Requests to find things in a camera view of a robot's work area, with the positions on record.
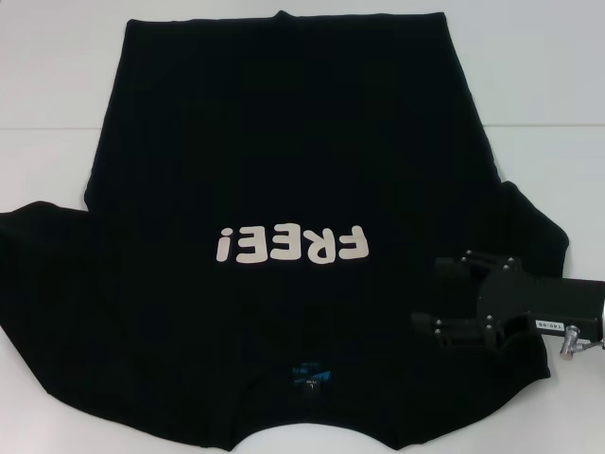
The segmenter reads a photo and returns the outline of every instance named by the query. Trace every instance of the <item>black t-shirt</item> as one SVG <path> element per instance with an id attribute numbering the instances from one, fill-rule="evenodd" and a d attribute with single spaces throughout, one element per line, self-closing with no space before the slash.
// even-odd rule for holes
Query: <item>black t-shirt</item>
<path id="1" fill-rule="evenodd" d="M 341 426 L 393 448 L 549 376 L 542 339 L 442 351 L 474 317 L 439 256 L 558 276 L 501 183 L 442 14 L 130 21 L 85 200 L 0 216 L 0 324 L 42 385 L 193 445 Z"/>

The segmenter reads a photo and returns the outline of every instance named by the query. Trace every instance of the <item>white lettering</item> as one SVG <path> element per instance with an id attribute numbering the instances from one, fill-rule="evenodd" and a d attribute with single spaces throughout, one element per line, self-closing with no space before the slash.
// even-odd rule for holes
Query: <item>white lettering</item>
<path id="1" fill-rule="evenodd" d="M 275 260 L 298 260 L 303 256 L 301 252 L 301 226 L 299 224 L 277 224 L 275 232 L 287 232 L 287 235 L 276 235 L 273 242 L 287 244 L 287 249 L 271 250 L 271 258 Z"/>
<path id="2" fill-rule="evenodd" d="M 305 230 L 303 236 L 312 241 L 309 246 L 309 260 L 318 265 L 332 263 L 337 258 L 337 245 L 334 241 L 334 234 L 330 229 L 323 229 L 323 237 L 310 230 Z M 320 257 L 320 251 L 325 250 L 325 257 Z"/>
<path id="3" fill-rule="evenodd" d="M 361 227 L 358 225 L 355 225 L 351 231 L 353 233 L 352 235 L 341 236 L 339 240 L 342 244 L 354 244 L 355 247 L 351 249 L 341 249 L 338 252 L 338 256 L 345 260 L 367 257 L 370 253 L 370 249 L 368 248 L 368 240 L 363 235 L 363 230 L 361 230 Z"/>
<path id="4" fill-rule="evenodd" d="M 239 253 L 235 261 L 238 263 L 260 263 L 268 259 L 265 227 L 242 227 L 239 229 L 239 233 L 242 235 L 251 234 L 251 236 L 239 238 L 237 244 L 240 248 L 254 248 L 254 252 Z"/>
<path id="5" fill-rule="evenodd" d="M 216 249 L 216 261 L 224 262 L 229 257 L 229 248 L 231 248 L 231 239 L 229 235 L 233 233 L 233 229 L 226 228 L 220 232 L 223 237 L 218 241 Z"/>

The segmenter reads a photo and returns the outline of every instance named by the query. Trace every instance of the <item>label sticker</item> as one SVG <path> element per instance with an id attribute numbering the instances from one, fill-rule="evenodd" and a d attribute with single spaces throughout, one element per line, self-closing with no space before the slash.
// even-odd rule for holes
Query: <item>label sticker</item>
<path id="1" fill-rule="evenodd" d="M 540 329 L 550 329 L 552 331 L 564 331 L 565 325 L 559 322 L 546 322 L 544 320 L 536 320 L 536 327 Z"/>

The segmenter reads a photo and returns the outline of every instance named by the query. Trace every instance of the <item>robotic arm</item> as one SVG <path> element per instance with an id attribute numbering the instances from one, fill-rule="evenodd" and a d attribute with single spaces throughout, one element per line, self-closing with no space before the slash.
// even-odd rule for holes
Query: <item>robotic arm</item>
<path id="1" fill-rule="evenodd" d="M 485 274 L 476 300 L 476 319 L 412 314 L 414 329 L 437 338 L 441 347 L 498 349 L 515 333 L 535 330 L 563 336 L 564 359 L 598 345 L 605 349 L 605 282 L 538 278 L 523 271 L 518 257 L 472 251 L 459 261 L 438 258 L 436 268 L 448 278 Z M 578 343 L 579 339 L 589 343 Z"/>

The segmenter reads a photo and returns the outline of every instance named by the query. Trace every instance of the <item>white table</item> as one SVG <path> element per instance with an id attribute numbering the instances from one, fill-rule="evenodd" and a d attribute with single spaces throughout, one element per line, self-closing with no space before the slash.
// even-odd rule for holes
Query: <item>white table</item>
<path id="1" fill-rule="evenodd" d="M 82 193 L 130 18 L 443 10 L 501 175 L 569 234 L 565 272 L 605 280 L 605 4 L 601 0 L 4 0 L 0 3 L 0 212 Z M 589 452 L 605 445 L 605 352 L 559 360 L 503 409 L 410 453 Z M 0 330 L 0 454 L 185 454 L 47 395 Z M 273 428 L 235 452 L 388 453 L 315 425 Z"/>

